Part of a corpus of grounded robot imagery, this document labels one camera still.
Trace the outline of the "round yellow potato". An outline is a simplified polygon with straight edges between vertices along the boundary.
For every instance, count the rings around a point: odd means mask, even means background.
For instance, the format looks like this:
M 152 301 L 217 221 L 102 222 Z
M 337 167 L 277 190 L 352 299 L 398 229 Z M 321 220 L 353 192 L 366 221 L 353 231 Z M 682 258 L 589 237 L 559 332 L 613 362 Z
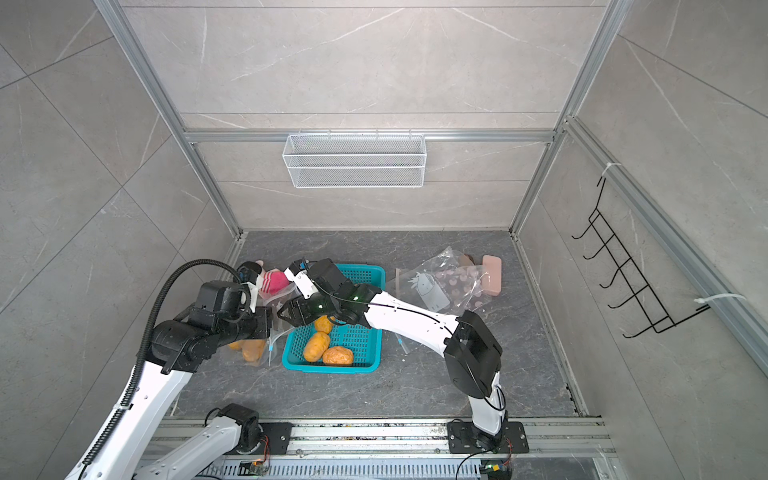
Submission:
M 266 340 L 239 340 L 228 345 L 231 350 L 240 352 L 243 359 L 252 364 L 258 364 L 267 347 Z

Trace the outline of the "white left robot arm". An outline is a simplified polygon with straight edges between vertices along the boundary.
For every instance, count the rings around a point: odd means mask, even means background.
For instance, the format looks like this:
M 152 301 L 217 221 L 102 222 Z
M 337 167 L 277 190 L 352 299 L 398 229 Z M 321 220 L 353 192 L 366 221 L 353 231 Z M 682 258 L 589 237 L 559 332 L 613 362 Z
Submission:
M 120 400 L 69 478 L 193 479 L 224 455 L 286 454 L 290 423 L 262 425 L 256 411 L 229 404 L 179 447 L 146 466 L 140 464 L 170 405 L 199 366 L 222 346 L 266 334 L 270 315 L 259 307 L 239 321 L 213 319 L 203 326 L 178 320 L 148 323 Z

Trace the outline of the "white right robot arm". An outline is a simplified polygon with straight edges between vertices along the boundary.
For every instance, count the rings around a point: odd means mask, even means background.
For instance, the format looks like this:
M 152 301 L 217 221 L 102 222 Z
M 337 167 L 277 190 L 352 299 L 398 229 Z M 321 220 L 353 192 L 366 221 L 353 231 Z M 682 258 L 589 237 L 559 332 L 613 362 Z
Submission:
M 363 356 L 342 333 L 373 329 L 396 333 L 428 347 L 445 362 L 451 383 L 469 400 L 469 442 L 485 452 L 504 443 L 506 398 L 500 386 L 503 349 L 482 319 L 471 311 L 441 314 L 410 305 L 368 284 L 346 283 L 332 292 L 315 286 L 278 310 L 278 318 L 312 332 L 305 363 L 350 367 Z

